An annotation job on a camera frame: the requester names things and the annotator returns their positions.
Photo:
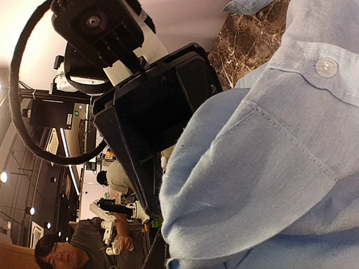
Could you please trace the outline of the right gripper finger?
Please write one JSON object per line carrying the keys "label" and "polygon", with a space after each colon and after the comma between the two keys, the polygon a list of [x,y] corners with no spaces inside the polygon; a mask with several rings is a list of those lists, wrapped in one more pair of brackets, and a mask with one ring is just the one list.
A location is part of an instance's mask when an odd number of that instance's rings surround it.
{"label": "right gripper finger", "polygon": [[165,242],[161,228],[155,230],[156,235],[142,269],[166,269],[170,258],[169,245]]}

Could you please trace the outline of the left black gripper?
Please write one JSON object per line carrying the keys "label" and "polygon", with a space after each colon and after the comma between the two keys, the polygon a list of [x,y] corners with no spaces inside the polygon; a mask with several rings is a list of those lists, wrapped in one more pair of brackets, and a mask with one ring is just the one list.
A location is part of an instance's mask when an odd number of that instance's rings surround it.
{"label": "left black gripper", "polygon": [[174,145],[193,113],[222,92],[205,49],[191,43],[121,82],[94,106],[94,123],[115,153],[145,212],[161,219],[160,152]]}

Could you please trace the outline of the light blue shirt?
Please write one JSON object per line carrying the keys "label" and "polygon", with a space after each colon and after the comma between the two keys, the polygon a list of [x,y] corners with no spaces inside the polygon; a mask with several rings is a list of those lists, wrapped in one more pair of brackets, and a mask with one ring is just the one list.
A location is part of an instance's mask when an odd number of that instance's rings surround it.
{"label": "light blue shirt", "polygon": [[253,85],[192,116],[159,199],[168,268],[357,268],[358,2],[291,1]]}

